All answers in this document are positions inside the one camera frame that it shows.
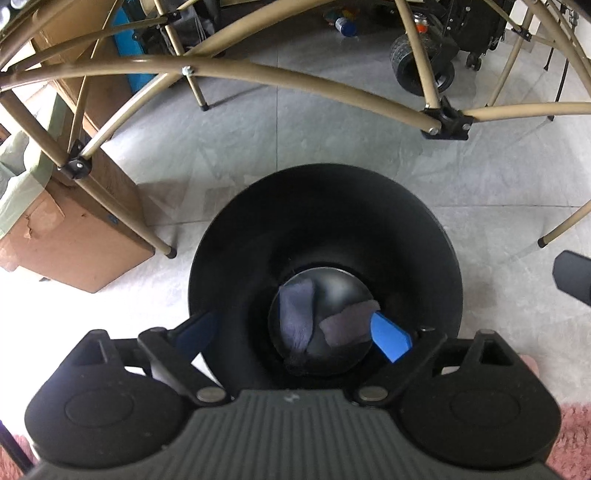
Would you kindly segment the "person's left hand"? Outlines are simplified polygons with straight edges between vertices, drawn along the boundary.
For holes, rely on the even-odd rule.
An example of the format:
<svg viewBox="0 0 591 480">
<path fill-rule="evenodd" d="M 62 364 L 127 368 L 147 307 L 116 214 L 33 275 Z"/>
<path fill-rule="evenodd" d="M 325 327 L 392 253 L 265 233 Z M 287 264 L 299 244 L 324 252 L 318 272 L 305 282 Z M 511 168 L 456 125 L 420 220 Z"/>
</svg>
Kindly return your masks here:
<svg viewBox="0 0 591 480">
<path fill-rule="evenodd" d="M 537 361 L 530 355 L 521 354 L 520 359 L 528 366 L 534 375 L 540 377 L 540 370 Z"/>
</svg>

